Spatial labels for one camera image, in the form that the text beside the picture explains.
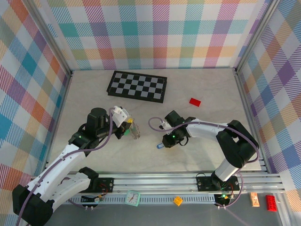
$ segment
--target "white table surface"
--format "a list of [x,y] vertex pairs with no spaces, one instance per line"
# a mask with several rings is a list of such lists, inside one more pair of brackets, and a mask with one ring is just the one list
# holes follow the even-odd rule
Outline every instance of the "white table surface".
[[[205,138],[191,138],[186,146],[157,149],[164,133],[148,126],[154,116],[164,118],[176,110],[183,118],[189,116],[211,122],[239,120],[248,130],[246,115],[241,103],[232,69],[157,69],[124,70],[167,77],[164,103],[154,103],[108,96],[106,90],[113,75],[108,71],[76,71],[59,124],[50,156],[52,162],[64,149],[72,134],[86,122],[92,108],[108,110],[122,106],[134,117],[141,137],[130,135],[118,140],[115,135],[108,144],[92,152],[73,168],[78,171],[88,166],[95,171],[192,171],[215,170],[224,155],[217,142]],[[201,106],[189,104],[190,98],[201,100]],[[259,162],[245,166],[244,170],[260,170]]]

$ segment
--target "red block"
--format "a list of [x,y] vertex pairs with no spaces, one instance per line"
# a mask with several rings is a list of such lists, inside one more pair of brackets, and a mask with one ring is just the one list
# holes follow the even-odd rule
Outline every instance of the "red block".
[[277,205],[276,205],[275,196],[266,195],[265,197],[267,199],[267,209],[268,209],[268,211],[276,212],[277,211]]
[[197,100],[195,98],[191,98],[189,103],[192,104],[192,105],[195,105],[195,106],[199,107],[200,104],[201,104],[201,101]]

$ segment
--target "blue object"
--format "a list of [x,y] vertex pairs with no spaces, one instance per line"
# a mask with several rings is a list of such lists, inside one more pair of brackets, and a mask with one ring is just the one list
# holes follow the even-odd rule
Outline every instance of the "blue object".
[[161,149],[161,148],[163,148],[163,147],[164,147],[164,144],[163,144],[163,143],[157,145],[157,148],[158,148],[158,149]]

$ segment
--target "checkerboard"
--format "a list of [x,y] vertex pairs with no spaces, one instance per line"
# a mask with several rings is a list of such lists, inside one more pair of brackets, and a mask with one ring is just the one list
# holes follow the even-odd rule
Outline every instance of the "checkerboard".
[[114,71],[109,96],[163,103],[167,77]]

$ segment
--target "purple cable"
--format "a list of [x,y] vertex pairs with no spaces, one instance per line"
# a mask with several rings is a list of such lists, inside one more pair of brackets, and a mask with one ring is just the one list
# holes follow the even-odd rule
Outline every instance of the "purple cable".
[[[99,147],[97,148],[93,148],[93,149],[79,149],[79,150],[76,150],[76,151],[73,151],[73,152],[70,152],[66,155],[63,156],[63,158],[67,158],[68,156],[72,155],[72,154],[75,154],[75,153],[78,153],[78,152],[93,152],[93,151],[96,151],[96,150],[99,150],[101,148],[103,148],[108,142],[109,142],[109,139],[112,135],[112,130],[113,130],[113,119],[112,119],[112,114],[111,114],[111,111],[112,109],[114,108],[110,108],[109,109],[109,116],[110,116],[110,130],[109,130],[109,134],[108,134],[108,138],[105,140],[105,142],[100,145]],[[63,161],[62,159],[59,159],[57,160],[53,165],[51,165],[46,171],[45,173],[41,176],[41,178],[38,180],[37,184],[32,188],[32,190],[29,192],[28,196],[26,197],[22,207],[21,207],[21,210],[20,210],[20,213],[19,213],[19,216],[18,216],[18,220],[16,222],[16,226],[19,226],[20,224],[20,221],[21,221],[21,218],[22,218],[22,214],[24,212],[24,209],[25,209],[25,206],[27,204],[27,202],[29,201],[29,198],[31,197],[31,195],[34,193],[34,191],[37,189],[38,187],[38,184],[40,184],[42,182],[42,180],[45,178],[45,176],[55,167],[57,166],[61,161]]]
[[[200,122],[191,121],[191,122],[186,122],[186,123],[183,123],[183,124],[178,125],[178,126],[176,126],[176,127],[173,127],[173,128],[171,128],[171,129],[156,129],[156,128],[152,127],[152,125],[151,125],[151,120],[153,120],[153,119],[160,119],[161,122],[163,122],[163,120],[162,120],[161,118],[159,118],[159,117],[152,117],[152,118],[149,119],[149,126],[150,126],[150,128],[153,129],[154,131],[158,131],[158,132],[168,132],[168,131],[172,131],[172,130],[174,130],[174,129],[176,129],[176,128],[179,128],[179,127],[181,127],[181,126],[183,126],[183,125],[191,125],[191,124],[201,124],[201,125],[207,125],[207,126],[213,126],[213,127],[220,127],[220,128],[224,128],[224,129],[231,130],[232,132],[236,133],[237,135],[239,135],[239,136],[241,136],[243,139],[245,139],[245,140],[246,140],[246,141],[254,148],[254,150],[256,151],[256,154],[257,154],[256,158],[255,158],[254,160],[248,161],[247,163],[252,163],[252,162],[255,162],[255,161],[257,161],[257,160],[259,159],[259,150],[258,150],[258,148],[256,147],[256,145],[255,145],[249,138],[247,138],[245,135],[243,135],[242,133],[240,133],[239,131],[237,131],[237,130],[235,130],[235,129],[232,129],[231,127],[224,126],[224,125],[219,125],[219,124],[214,124],[214,123],[210,123],[210,122],[205,122],[205,121],[200,121]],[[239,190],[239,193],[238,193],[236,199],[235,199],[232,203],[228,204],[227,207],[233,205],[234,203],[236,203],[236,201],[238,200],[238,198],[239,198],[240,195],[241,195],[242,188],[243,188],[243,186],[244,186],[244,179],[243,179],[243,176],[239,173],[240,170],[241,170],[241,169],[238,169],[234,174],[238,174],[238,175],[240,176],[240,178],[241,178],[241,188],[240,188],[240,190]]]

